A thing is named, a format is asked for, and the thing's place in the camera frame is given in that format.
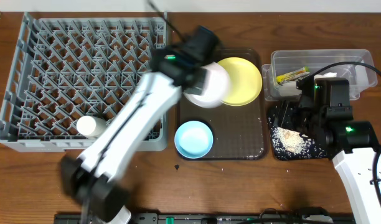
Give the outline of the white shallow bowl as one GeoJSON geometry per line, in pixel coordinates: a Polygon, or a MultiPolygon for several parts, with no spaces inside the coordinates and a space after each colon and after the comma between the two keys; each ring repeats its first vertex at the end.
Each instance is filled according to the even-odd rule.
{"type": "Polygon", "coordinates": [[[215,108],[222,104],[231,89],[227,71],[218,63],[203,66],[207,74],[200,95],[185,93],[184,96],[193,104],[202,108],[215,108]]]}

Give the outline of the green orange snack wrapper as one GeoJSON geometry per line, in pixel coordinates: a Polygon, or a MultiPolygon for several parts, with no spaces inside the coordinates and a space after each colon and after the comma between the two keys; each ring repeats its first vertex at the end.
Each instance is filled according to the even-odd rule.
{"type": "Polygon", "coordinates": [[[309,73],[309,68],[308,67],[302,67],[299,68],[295,71],[288,72],[282,75],[279,75],[276,77],[276,82],[281,85],[283,82],[290,82],[297,80],[300,76],[303,76],[305,74],[309,73]]]}

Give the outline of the white napkin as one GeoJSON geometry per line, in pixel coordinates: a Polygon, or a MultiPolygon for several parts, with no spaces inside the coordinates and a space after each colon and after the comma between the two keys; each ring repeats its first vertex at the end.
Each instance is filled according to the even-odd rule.
{"type": "Polygon", "coordinates": [[[337,73],[329,72],[329,73],[325,73],[323,75],[317,74],[314,76],[314,79],[317,79],[317,78],[336,78],[336,77],[337,77],[337,73]]]}

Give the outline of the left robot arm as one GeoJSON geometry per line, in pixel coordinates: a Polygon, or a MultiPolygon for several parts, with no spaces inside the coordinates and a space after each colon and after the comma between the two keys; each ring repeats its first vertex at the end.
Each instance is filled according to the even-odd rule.
{"type": "Polygon", "coordinates": [[[83,222],[89,214],[103,223],[128,223],[129,193],[119,185],[137,148],[158,119],[183,93],[205,90],[214,48],[169,46],[153,52],[151,69],[133,95],[96,141],[76,159],[60,161],[63,191],[82,205],[83,222]]]}

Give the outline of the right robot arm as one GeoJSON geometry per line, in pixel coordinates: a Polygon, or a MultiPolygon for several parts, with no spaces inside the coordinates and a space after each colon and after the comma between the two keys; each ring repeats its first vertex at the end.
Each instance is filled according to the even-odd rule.
{"type": "Polygon", "coordinates": [[[272,143],[292,159],[328,158],[339,174],[356,223],[381,223],[381,143],[348,101],[282,101],[268,113],[272,143]]]}

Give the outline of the black waste tray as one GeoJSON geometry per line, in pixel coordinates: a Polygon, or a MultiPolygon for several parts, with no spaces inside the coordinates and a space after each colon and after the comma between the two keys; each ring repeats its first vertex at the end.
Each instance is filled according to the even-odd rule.
{"type": "Polygon", "coordinates": [[[275,157],[281,161],[327,159],[327,152],[314,139],[295,131],[291,115],[296,109],[297,102],[294,101],[280,101],[268,109],[268,127],[275,157]]]}

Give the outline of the grey dishwasher rack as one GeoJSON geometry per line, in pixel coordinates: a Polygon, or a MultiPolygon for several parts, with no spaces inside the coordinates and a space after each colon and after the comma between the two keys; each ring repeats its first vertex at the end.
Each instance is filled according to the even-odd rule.
{"type": "Polygon", "coordinates": [[[22,18],[0,112],[0,144],[19,152],[85,149],[82,116],[110,123],[168,41],[165,20],[22,18]]]}

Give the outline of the food scraps rice pile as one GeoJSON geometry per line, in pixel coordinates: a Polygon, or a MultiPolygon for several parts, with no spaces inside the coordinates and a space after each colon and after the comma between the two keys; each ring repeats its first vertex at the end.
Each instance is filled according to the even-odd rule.
{"type": "Polygon", "coordinates": [[[274,128],[271,140],[275,149],[292,154],[302,154],[313,144],[307,136],[284,128],[274,128]]]}

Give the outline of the clear plastic bin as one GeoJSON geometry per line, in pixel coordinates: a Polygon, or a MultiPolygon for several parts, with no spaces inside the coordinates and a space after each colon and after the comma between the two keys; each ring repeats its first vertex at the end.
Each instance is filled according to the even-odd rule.
{"type": "MultiPolygon", "coordinates": [[[[283,99],[297,100],[301,91],[296,85],[280,85],[279,75],[306,67],[310,73],[337,62],[362,62],[373,65],[374,61],[365,49],[315,49],[315,50],[277,50],[271,55],[271,63],[261,67],[263,90],[266,101],[283,99]]],[[[350,99],[358,100],[360,93],[378,83],[377,74],[359,65],[339,65],[322,74],[335,73],[339,78],[346,78],[350,83],[350,99]]]]}

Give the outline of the yellow plate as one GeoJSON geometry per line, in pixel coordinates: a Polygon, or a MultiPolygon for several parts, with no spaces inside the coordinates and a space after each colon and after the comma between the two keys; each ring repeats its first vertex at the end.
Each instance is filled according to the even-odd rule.
{"type": "Polygon", "coordinates": [[[222,59],[218,64],[230,78],[230,91],[223,103],[230,106],[244,106],[255,100],[262,89],[259,69],[251,61],[240,57],[222,59]]]}

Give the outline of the light blue bowl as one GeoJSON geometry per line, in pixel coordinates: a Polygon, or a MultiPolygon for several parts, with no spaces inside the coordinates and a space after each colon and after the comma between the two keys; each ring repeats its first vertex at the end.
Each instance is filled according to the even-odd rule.
{"type": "Polygon", "coordinates": [[[200,159],[212,149],[214,135],[201,121],[187,121],[181,124],[174,135],[177,152],[186,159],[200,159]]]}

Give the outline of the dark brown serving tray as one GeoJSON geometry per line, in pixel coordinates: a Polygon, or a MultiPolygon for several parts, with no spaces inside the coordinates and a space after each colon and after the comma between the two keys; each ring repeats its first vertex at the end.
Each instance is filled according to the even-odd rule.
{"type": "MultiPolygon", "coordinates": [[[[260,56],[253,49],[230,48],[219,50],[214,62],[229,57],[251,61],[260,71],[260,56]]],[[[263,86],[258,97],[244,106],[222,103],[216,108],[201,108],[185,97],[177,107],[177,125],[187,121],[201,121],[213,132],[214,143],[210,152],[198,160],[259,160],[269,150],[268,125],[263,86]]]]}

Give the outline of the white cup in rack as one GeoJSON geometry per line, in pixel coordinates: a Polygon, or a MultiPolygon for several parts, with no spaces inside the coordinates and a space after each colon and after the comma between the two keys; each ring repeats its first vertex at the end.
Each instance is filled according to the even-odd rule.
{"type": "Polygon", "coordinates": [[[82,116],[76,124],[77,131],[88,139],[98,138],[106,128],[106,121],[94,116],[82,116]]]}

